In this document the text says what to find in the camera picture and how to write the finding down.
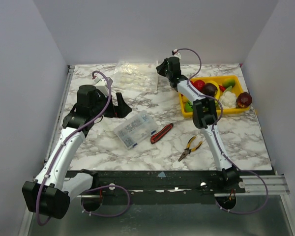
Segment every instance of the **plastic storage box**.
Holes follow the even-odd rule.
[[[146,137],[150,137],[157,130],[157,124],[146,112],[141,111],[114,129],[114,133],[125,144],[127,149],[135,147]]]
[[[235,86],[232,88],[232,93],[236,94],[236,97],[238,97],[242,92],[242,87],[240,85],[240,82],[236,75],[227,75],[227,76],[212,76],[212,77],[197,77],[191,79],[191,81],[197,81],[197,80],[203,80],[205,83],[209,82],[210,80],[215,81],[217,84],[222,85],[225,79],[233,78],[236,82]],[[186,112],[185,111],[185,103],[182,101],[182,95],[181,93],[178,94],[179,96],[179,102],[181,106],[181,112],[182,116],[185,118],[192,117],[192,112]],[[239,114],[245,111],[248,111],[249,107],[247,108],[232,108],[232,109],[223,109],[223,114]],[[221,110],[216,110],[217,114],[221,114]]]

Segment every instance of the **yellow-handled pliers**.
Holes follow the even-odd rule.
[[[192,143],[192,141],[196,138],[196,136],[193,136],[187,143],[187,148],[185,149],[185,151],[182,153],[182,155],[180,156],[180,158],[178,159],[178,161],[181,161],[182,159],[184,159],[189,153],[191,153],[192,151],[195,151],[197,150],[201,144],[202,144],[202,141],[200,141],[198,143],[197,146],[195,146],[194,148],[190,149],[190,145]]]

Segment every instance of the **gray wall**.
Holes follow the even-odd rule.
[[[68,64],[163,60],[190,47],[205,63],[247,57],[277,0],[34,0]],[[196,62],[191,54],[183,62]]]
[[[67,66],[32,0],[0,0],[0,235],[17,235],[21,192],[42,167]]]
[[[280,0],[250,51],[243,73],[274,167],[295,206],[295,0]]]

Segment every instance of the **clear plastic organizer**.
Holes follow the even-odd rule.
[[[146,112],[141,111],[114,129],[114,133],[125,144],[127,149],[135,147],[146,137],[156,132],[158,125]]]

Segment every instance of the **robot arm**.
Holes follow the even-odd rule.
[[[180,54],[172,52],[173,56],[166,58],[156,69],[161,76],[168,78],[173,89],[186,96],[192,103],[194,125],[204,134],[206,141],[211,149],[215,165],[220,172],[221,185],[228,186],[238,181],[239,173],[237,169],[223,156],[228,156],[221,140],[217,125],[215,102],[207,98],[202,93],[196,94],[196,89],[187,84],[188,78],[181,74]]]
[[[113,105],[112,99],[104,113],[109,118],[124,118],[132,109],[125,103],[121,93],[116,93],[118,106]],[[58,143],[51,154],[43,170],[36,176],[33,182],[26,181],[22,193],[29,211],[36,212],[38,191],[43,183],[39,201],[39,213],[53,218],[61,219],[66,214],[70,201],[82,192],[99,186],[97,172],[80,170],[73,178],[65,181],[69,165],[81,145],[87,137],[94,123],[88,124],[80,132],[71,134],[85,126],[103,110],[107,104],[107,97],[92,85],[83,85],[77,92],[77,103],[70,113],[63,119],[63,129]],[[64,145],[63,141],[70,136]]]

